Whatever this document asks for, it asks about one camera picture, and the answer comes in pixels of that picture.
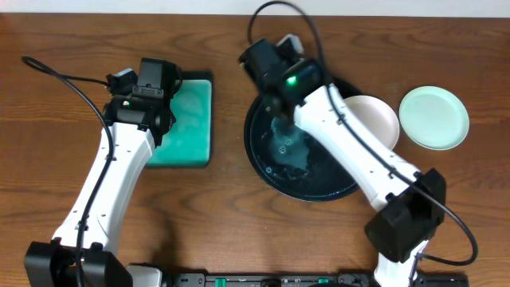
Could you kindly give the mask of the white plate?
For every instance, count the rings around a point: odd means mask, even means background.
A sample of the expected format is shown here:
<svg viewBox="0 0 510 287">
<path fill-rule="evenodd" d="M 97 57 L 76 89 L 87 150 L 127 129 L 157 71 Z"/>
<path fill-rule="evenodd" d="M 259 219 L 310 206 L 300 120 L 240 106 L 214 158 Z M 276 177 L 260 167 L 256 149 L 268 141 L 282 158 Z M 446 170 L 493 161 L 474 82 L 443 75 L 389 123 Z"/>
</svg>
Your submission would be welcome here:
<svg viewBox="0 0 510 287">
<path fill-rule="evenodd" d="M 384 101 L 373 96 L 350 96 L 346 105 L 387 148 L 393 150 L 400 134 L 398 117 Z"/>
</svg>

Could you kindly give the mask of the mint plate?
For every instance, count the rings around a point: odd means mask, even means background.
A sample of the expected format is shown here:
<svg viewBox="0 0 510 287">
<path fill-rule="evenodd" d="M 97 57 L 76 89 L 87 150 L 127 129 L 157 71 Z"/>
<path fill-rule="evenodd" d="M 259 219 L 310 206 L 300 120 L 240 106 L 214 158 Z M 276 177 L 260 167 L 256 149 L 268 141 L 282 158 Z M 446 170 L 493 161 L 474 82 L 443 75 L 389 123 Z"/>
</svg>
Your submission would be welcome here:
<svg viewBox="0 0 510 287">
<path fill-rule="evenodd" d="M 469 133 L 466 107 L 453 93 L 436 86 L 409 91 L 399 105 L 398 117 L 407 136 L 430 150 L 452 149 Z"/>
</svg>

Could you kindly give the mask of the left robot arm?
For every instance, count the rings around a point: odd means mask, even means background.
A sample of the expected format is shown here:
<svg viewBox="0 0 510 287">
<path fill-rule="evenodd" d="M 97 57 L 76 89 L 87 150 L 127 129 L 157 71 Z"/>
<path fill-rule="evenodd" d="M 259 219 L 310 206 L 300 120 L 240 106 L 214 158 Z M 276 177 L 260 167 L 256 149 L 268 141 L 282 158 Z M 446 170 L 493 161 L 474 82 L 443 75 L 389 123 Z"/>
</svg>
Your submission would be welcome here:
<svg viewBox="0 0 510 287">
<path fill-rule="evenodd" d="M 175 117 L 170 101 L 179 69 L 110 76 L 113 97 L 100 115 L 96 158 L 73 208 L 51 242 L 32 242 L 24 265 L 32 286 L 166 286 L 148 264 L 117 258 L 120 231 L 137 180 Z"/>
</svg>

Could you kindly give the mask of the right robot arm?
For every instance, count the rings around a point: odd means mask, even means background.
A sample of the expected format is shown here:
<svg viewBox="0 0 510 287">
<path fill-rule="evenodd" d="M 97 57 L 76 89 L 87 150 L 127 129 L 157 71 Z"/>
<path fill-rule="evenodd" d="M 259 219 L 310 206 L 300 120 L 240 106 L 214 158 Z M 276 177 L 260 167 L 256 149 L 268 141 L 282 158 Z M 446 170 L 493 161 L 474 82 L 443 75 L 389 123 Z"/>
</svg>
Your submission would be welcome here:
<svg viewBox="0 0 510 287">
<path fill-rule="evenodd" d="M 317 140 L 355 180 L 376 215 L 365 233 L 379 252 L 374 272 L 381 286 L 408 286 L 414 259 L 444 220 L 434 200 L 445 200 L 445 180 L 436 172 L 420 174 L 379 141 L 349 109 L 314 59 L 290 60 L 260 40 L 239 58 L 263 96 Z"/>
</svg>

